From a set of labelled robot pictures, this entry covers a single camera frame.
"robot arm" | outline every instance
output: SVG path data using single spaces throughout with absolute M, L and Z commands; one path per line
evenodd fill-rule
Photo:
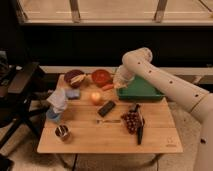
M 213 95 L 196 85 L 182 80 L 150 64 L 152 52 L 141 48 L 126 53 L 114 77 L 115 88 L 127 86 L 138 75 L 146 79 L 167 97 L 179 104 L 201 124 L 195 171 L 213 169 Z

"grapes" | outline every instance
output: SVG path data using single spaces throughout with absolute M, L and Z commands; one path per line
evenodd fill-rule
M 124 113 L 121 118 L 125 121 L 125 125 L 130 134 L 134 134 L 137 132 L 138 127 L 141 125 L 138 112 Z

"gray floor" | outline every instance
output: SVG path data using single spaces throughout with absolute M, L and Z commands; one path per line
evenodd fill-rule
M 188 113 L 184 112 L 176 103 L 170 102 L 169 107 L 174 117 L 184 152 L 181 154 L 166 154 L 158 163 L 152 166 L 142 166 L 154 155 L 128 154 L 128 155 L 95 155 L 81 154 L 78 157 L 76 171 L 192 171 L 197 143 L 200 132 L 200 124 Z M 41 117 L 33 121 L 41 129 Z M 0 129 L 0 138 L 8 127 Z M 58 171 L 68 170 L 62 167 L 59 160 L 50 154 L 38 154 L 36 152 L 38 140 L 23 125 L 0 153 L 7 155 L 15 162 L 13 171 Z M 74 161 L 74 155 L 63 154 L 62 157 L 70 165 Z

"black chair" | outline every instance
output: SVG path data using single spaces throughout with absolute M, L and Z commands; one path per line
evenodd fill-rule
M 40 133 L 31 122 L 32 116 L 42 114 L 47 107 L 29 111 L 31 101 L 36 98 L 35 91 L 45 91 L 42 81 L 44 72 L 38 63 L 26 64 L 21 70 L 11 67 L 0 85 L 0 128 L 11 124 L 11 127 L 0 140 L 0 149 L 13 133 L 24 123 L 40 137 Z

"small cup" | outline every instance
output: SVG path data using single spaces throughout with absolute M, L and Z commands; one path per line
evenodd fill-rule
M 70 132 L 66 125 L 59 125 L 56 130 L 55 134 L 57 137 L 59 137 L 62 141 L 65 141 L 69 138 Z

